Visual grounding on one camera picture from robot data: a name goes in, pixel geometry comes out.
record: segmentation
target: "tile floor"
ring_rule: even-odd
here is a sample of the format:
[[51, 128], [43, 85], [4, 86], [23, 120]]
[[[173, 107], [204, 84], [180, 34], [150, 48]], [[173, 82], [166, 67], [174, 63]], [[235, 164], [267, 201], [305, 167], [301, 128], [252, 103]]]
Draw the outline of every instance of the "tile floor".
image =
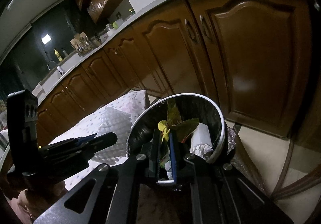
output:
[[[235, 125], [229, 121], [226, 121], [226, 124], [231, 128]], [[239, 136], [250, 158], [261, 173], [269, 194], [271, 194], [282, 171], [290, 141], [245, 126], [241, 126]], [[320, 163], [321, 154], [295, 145], [283, 187], [302, 178]], [[321, 184], [275, 203], [295, 224], [303, 224], [314, 210], [320, 195]]]

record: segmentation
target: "bottle with yellow cap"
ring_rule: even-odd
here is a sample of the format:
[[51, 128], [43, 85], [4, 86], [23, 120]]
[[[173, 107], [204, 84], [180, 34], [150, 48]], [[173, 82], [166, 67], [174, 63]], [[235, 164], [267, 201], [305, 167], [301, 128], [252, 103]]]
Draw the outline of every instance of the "bottle with yellow cap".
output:
[[54, 51], [55, 51], [55, 55], [57, 56], [59, 62], [62, 61], [62, 57], [61, 55], [59, 54], [59, 52], [54, 48]]

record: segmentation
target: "faucet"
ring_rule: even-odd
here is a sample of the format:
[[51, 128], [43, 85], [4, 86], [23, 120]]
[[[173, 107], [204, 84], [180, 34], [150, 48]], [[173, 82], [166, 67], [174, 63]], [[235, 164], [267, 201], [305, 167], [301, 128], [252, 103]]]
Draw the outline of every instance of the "faucet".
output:
[[53, 69], [53, 68], [55, 68], [55, 67], [57, 67], [57, 63], [56, 63], [55, 61], [53, 61], [53, 60], [50, 60], [50, 61], [48, 62], [48, 64], [47, 64], [48, 70], [50, 71], [51, 69]]

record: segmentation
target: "white spotted fabric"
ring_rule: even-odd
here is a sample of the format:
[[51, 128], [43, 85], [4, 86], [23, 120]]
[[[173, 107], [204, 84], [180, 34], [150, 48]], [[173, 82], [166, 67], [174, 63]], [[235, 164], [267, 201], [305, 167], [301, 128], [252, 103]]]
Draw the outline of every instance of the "white spotted fabric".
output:
[[99, 136], [105, 132], [114, 132], [118, 137], [115, 145], [96, 153], [94, 158], [88, 161], [88, 168], [65, 180], [67, 190], [74, 187], [102, 162], [118, 165], [126, 160], [126, 140], [130, 129], [149, 105], [146, 90], [127, 93], [86, 116], [67, 132], [52, 140], [50, 144], [95, 133]]

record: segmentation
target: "dish soap bottle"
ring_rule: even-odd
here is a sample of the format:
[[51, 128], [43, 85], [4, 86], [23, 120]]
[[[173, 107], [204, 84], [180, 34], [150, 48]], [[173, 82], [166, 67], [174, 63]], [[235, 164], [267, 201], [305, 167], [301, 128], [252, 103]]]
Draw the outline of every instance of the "dish soap bottle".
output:
[[59, 52], [55, 48], [54, 48], [54, 51], [55, 51], [55, 55], [57, 56], [59, 62], [61, 62], [62, 61], [61, 55], [59, 54]]

